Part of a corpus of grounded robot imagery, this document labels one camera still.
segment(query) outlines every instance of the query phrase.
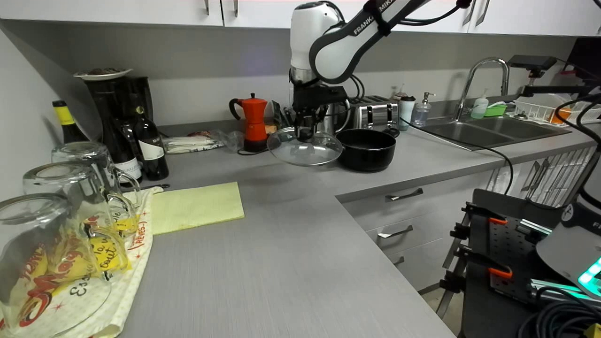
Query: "glass mug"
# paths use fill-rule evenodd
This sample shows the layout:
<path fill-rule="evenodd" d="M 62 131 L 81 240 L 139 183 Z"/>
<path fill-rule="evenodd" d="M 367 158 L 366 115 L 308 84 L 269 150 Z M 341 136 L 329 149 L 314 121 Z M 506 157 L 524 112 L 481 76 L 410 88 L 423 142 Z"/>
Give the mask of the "glass mug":
<path fill-rule="evenodd" d="M 102 179 L 105 189 L 113 194 L 121 194 L 120 183 L 129 183 L 133 187 L 135 196 L 135 201 L 131 202 L 134 207 L 140 207 L 142 197 L 138 181 L 115 166 L 109 150 L 104 144 L 98 142 L 62 144 L 52 149 L 50 156 L 52 163 L 83 161 L 90 164 L 98 174 L 98 177 Z"/>
<path fill-rule="evenodd" d="M 126 269 L 129 260 L 125 244 L 120 238 L 124 230 L 119 229 L 118 224 L 112 221 L 108 200 L 114 198 L 123 203 L 126 209 L 131 206 L 128 206 L 128 201 L 118 196 L 103 195 L 99 186 L 99 179 L 93 169 L 81 162 L 46 164 L 23 175 L 26 194 L 53 192 L 67 197 L 80 223 L 89 229 L 99 268 L 109 278 L 113 273 Z"/>
<path fill-rule="evenodd" d="M 53 337 L 96 312 L 111 284 L 92 248 L 65 196 L 31 194 L 0 201 L 0 332 Z"/>

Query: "stainless steel toaster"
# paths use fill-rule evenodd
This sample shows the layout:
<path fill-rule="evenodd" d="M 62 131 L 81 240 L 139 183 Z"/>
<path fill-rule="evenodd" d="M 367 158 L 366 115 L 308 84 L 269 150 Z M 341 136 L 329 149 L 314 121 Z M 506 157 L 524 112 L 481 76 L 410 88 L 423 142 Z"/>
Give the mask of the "stainless steel toaster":
<path fill-rule="evenodd" d="M 392 125 L 398 123 L 398 102 L 382 96 L 369 95 L 362 99 L 349 99 L 352 122 L 350 128 L 367 128 L 367 107 L 373 107 L 373 128 L 382 131 L 386 129 L 388 119 L 386 116 L 386 105 L 392 105 Z"/>

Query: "faucet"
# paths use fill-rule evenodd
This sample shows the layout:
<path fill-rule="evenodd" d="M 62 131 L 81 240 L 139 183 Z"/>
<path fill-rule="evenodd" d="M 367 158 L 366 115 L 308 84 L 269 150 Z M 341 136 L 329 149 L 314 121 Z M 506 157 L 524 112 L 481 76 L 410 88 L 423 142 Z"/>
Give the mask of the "faucet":
<path fill-rule="evenodd" d="M 454 121 L 459 121 L 461 114 L 463 114 L 463 109 L 465 108 L 465 99 L 468 96 L 469 86 L 472 84 L 472 80 L 474 78 L 474 74 L 476 69 L 480 68 L 485 63 L 494 62 L 499 64 L 503 69 L 503 80 L 501 81 L 501 95 L 507 95 L 507 88 L 509 86 L 509 66 L 505 62 L 505 60 L 501 58 L 485 58 L 478 61 L 472 69 L 469 70 L 468 80 L 465 82 L 465 87 L 463 88 L 463 93 L 461 94 L 461 99 L 459 99 L 459 103 L 457 104 L 457 111 L 455 112 L 455 116 L 453 117 Z"/>

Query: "floor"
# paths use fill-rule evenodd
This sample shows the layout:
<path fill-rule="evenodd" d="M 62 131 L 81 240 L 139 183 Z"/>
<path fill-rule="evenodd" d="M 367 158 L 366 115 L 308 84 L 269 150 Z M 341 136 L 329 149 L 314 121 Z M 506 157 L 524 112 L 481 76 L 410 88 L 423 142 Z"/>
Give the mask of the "floor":
<path fill-rule="evenodd" d="M 425 293 L 422 295 L 422 298 L 428 303 L 428 305 L 436 311 L 438 307 L 438 303 L 441 301 L 443 289 L 436 289 L 434 291 Z M 458 295 L 453 295 L 453 299 L 451 300 L 451 304 L 445 314 L 445 317 L 442 318 L 442 321 L 448 326 L 449 329 L 456 335 L 459 334 L 459 330 L 461 329 L 461 314 L 463 310 L 463 293 L 459 293 Z"/>

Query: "stainless steel sink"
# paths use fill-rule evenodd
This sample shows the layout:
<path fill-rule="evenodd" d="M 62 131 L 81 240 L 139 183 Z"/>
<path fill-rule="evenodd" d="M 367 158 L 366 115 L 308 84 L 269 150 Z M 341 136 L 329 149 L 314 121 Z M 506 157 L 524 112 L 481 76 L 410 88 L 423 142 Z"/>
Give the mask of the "stainless steel sink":
<path fill-rule="evenodd" d="M 452 121 L 450 123 L 427 125 L 423 129 L 442 136 L 440 137 L 442 140 L 469 150 L 477 150 L 480 147 L 462 142 L 492 148 L 570 132 L 565 129 L 541 126 L 510 117 L 485 117 L 481 120 L 467 120 L 464 122 Z"/>

